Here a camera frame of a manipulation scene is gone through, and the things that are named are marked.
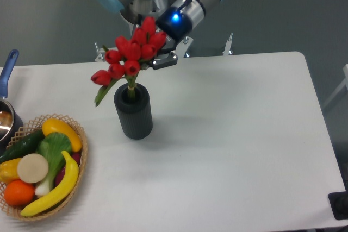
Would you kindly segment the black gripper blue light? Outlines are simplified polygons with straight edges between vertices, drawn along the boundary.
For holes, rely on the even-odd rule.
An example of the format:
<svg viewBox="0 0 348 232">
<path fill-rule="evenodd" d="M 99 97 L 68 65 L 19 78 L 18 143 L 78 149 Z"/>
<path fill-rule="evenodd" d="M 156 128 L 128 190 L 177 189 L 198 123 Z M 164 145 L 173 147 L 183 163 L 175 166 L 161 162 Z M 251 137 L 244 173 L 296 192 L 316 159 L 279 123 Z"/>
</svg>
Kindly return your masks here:
<svg viewBox="0 0 348 232">
<path fill-rule="evenodd" d="M 150 67 L 154 70 L 159 70 L 176 65 L 178 56 L 173 50 L 176 49 L 176 46 L 192 30 L 191 19 L 188 15 L 181 14 L 176 8 L 168 8 L 157 18 L 156 25 L 170 38 L 166 40 L 161 51 L 170 52 L 158 55 L 154 59 L 142 63 L 142 70 L 147 70 Z"/>
</svg>

